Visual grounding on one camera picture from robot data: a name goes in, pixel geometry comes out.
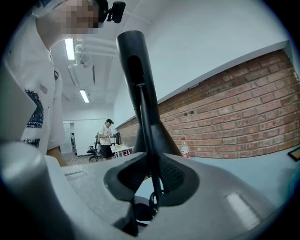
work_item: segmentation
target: plastic bottle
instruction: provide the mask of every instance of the plastic bottle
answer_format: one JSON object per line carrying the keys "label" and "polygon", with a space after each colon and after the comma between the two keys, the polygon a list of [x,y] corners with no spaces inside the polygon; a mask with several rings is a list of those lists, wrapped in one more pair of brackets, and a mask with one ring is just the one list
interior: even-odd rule
{"label": "plastic bottle", "polygon": [[184,158],[189,158],[189,150],[188,150],[188,144],[185,141],[185,137],[182,137],[181,140],[181,153]]}

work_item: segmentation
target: table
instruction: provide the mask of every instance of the table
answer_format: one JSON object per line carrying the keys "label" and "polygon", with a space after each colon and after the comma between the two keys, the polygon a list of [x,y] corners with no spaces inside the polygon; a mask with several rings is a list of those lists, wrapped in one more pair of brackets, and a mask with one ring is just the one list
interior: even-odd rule
{"label": "table", "polygon": [[116,158],[130,155],[130,149],[133,149],[133,147],[127,147],[124,144],[111,146],[112,153],[115,154]]}

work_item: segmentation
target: black rod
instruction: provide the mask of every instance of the black rod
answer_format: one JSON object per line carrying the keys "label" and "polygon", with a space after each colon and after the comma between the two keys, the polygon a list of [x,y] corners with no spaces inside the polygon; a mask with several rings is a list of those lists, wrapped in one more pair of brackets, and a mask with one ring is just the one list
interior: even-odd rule
{"label": "black rod", "polygon": [[145,139],[145,146],[147,151],[147,163],[150,168],[151,172],[151,178],[154,188],[154,193],[156,196],[157,206],[160,206],[160,199],[162,197],[161,192],[161,186],[160,181],[158,177],[158,154],[154,147],[153,137],[152,137],[152,131],[151,131],[151,124],[150,124],[150,118],[148,114],[148,108],[147,103],[145,100],[145,96],[143,93],[143,86],[140,86],[140,93],[141,93],[141,119],[142,119],[142,129],[144,132],[144,139]]}

